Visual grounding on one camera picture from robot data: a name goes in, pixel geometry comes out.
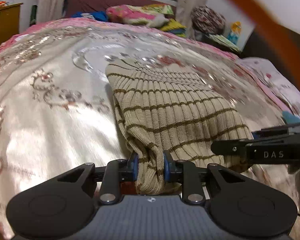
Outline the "floral satin bedspread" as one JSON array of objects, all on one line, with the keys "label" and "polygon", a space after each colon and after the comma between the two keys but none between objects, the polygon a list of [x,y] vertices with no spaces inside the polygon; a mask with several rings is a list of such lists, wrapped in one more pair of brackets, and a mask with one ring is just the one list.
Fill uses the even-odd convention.
[{"label": "floral satin bedspread", "polygon": [[[0,46],[0,232],[9,200],[83,163],[128,158],[105,74],[116,60],[151,68],[176,63],[225,98],[251,134],[284,123],[281,110],[236,64],[213,46],[146,27],[63,19],[30,27]],[[242,163],[231,168],[300,197],[286,167]]]}]

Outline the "blue clothes pile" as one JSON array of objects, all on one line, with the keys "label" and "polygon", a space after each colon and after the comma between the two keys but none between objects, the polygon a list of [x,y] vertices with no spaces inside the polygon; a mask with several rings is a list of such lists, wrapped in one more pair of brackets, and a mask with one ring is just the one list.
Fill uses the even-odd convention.
[{"label": "blue clothes pile", "polygon": [[109,18],[104,11],[95,12],[77,12],[71,16],[71,18],[88,18],[91,20],[108,22]]}]

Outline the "pink floral folded quilt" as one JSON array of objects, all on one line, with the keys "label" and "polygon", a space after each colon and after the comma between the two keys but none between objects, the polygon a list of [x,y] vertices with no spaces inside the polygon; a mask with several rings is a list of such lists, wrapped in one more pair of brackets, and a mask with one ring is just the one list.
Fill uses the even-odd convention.
[{"label": "pink floral folded quilt", "polygon": [[109,7],[106,15],[111,22],[115,23],[160,28],[174,16],[174,11],[170,5],[162,3],[141,7],[123,4]]}]

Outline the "wooden bedside desk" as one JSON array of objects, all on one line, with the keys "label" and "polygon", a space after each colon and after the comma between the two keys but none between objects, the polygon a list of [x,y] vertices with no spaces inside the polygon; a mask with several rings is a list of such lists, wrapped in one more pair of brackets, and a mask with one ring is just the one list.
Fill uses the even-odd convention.
[{"label": "wooden bedside desk", "polygon": [[0,7],[0,45],[19,33],[20,7],[17,3]]}]

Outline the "yellow folded cloth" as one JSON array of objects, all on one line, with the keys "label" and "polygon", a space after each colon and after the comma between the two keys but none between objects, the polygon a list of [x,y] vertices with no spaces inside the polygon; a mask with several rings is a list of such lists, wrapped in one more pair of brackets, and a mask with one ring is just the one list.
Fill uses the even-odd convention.
[{"label": "yellow folded cloth", "polygon": [[160,28],[161,31],[172,33],[179,37],[186,37],[186,27],[176,21],[175,19],[169,19],[169,21]]}]

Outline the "teal blue garment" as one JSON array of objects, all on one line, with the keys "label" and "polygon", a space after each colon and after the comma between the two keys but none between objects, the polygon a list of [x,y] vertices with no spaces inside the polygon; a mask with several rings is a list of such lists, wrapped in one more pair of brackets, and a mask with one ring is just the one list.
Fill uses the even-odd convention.
[{"label": "teal blue garment", "polygon": [[300,123],[300,116],[291,114],[287,111],[283,111],[282,112],[282,117],[285,121],[285,123],[287,124],[296,124],[296,123]]}]

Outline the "beige striped knit sweater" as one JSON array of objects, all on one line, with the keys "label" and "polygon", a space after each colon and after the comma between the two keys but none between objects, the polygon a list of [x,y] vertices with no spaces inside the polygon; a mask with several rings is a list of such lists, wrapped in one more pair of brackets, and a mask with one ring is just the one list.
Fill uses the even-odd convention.
[{"label": "beige striped knit sweater", "polygon": [[139,157],[138,193],[171,191],[164,180],[164,152],[198,167],[240,165],[238,157],[213,154],[211,144],[250,139],[252,134],[238,110],[195,72],[176,63],[151,68],[125,59],[108,64],[105,74],[117,124]]}]

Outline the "dark red sofa bench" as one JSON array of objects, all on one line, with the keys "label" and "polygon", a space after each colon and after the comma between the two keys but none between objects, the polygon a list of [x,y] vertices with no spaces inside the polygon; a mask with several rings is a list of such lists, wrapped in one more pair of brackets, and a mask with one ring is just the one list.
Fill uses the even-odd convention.
[{"label": "dark red sofa bench", "polygon": [[167,2],[158,2],[155,0],[68,0],[63,17],[70,18],[77,12],[106,11],[109,7],[123,4],[142,7],[150,4],[167,4]]}]

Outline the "green bottle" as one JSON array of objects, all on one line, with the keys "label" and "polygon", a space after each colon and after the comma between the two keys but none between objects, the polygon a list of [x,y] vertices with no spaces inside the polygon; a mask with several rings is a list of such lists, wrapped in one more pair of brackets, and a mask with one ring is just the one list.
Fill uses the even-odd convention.
[{"label": "green bottle", "polygon": [[36,24],[36,18],[37,18],[37,8],[38,6],[34,4],[31,8],[31,15],[30,15],[30,23],[29,26]]}]

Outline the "colourful cartoon poster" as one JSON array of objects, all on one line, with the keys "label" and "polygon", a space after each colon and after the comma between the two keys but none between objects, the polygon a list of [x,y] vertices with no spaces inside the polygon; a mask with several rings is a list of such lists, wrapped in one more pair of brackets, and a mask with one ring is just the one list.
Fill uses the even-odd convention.
[{"label": "colourful cartoon poster", "polygon": [[233,44],[237,44],[239,36],[241,34],[242,26],[241,22],[237,21],[231,25],[230,32],[227,35],[227,39]]}]

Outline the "dark floral fabric bundle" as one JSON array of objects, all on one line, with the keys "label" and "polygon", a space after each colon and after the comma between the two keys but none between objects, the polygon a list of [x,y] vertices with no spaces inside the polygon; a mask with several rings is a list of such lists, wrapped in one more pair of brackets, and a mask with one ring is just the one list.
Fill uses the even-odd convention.
[{"label": "dark floral fabric bundle", "polygon": [[221,35],[225,29],[225,18],[207,6],[194,7],[191,10],[194,29],[204,34]]}]

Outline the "white floral pillow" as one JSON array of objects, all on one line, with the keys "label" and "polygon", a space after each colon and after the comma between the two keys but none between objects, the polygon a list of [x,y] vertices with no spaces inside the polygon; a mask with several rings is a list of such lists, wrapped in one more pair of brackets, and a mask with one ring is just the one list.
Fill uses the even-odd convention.
[{"label": "white floral pillow", "polygon": [[300,92],[267,59],[248,57],[237,59],[262,91],[283,111],[300,116]]}]

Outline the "light green folded cloth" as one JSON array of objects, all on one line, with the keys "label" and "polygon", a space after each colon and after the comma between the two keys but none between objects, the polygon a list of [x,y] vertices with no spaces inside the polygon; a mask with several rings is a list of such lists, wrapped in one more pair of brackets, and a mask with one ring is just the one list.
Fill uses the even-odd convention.
[{"label": "light green folded cloth", "polygon": [[224,45],[224,46],[228,47],[232,51],[236,51],[238,53],[241,52],[241,50],[238,48],[238,46],[236,46],[234,43],[232,43],[231,41],[229,41],[223,35],[208,34],[207,37],[209,39],[213,40],[214,42],[218,43],[218,44],[221,44],[221,45]]}]

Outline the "beige left curtain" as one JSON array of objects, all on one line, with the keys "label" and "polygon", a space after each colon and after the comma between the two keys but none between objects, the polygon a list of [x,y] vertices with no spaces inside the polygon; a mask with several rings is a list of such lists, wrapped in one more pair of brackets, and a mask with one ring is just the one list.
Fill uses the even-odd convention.
[{"label": "beige left curtain", "polygon": [[37,23],[60,19],[63,14],[64,0],[39,0],[37,8]]}]

